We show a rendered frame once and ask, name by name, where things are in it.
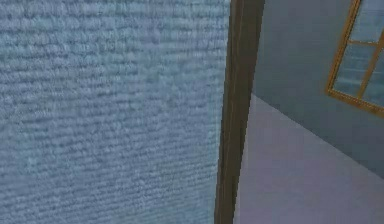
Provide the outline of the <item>wooden framed window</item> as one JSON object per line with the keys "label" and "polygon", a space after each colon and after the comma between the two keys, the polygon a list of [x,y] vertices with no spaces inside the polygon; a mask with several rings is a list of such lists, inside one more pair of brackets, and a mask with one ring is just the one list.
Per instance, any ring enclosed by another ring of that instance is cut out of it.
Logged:
{"label": "wooden framed window", "polygon": [[384,0],[352,0],[325,92],[384,118]]}

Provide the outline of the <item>brown wooden door frame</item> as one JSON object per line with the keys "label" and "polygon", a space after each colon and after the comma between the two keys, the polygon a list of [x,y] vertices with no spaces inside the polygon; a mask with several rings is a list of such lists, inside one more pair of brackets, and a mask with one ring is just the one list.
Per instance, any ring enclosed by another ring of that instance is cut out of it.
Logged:
{"label": "brown wooden door frame", "polygon": [[233,224],[265,0],[231,0],[214,224]]}

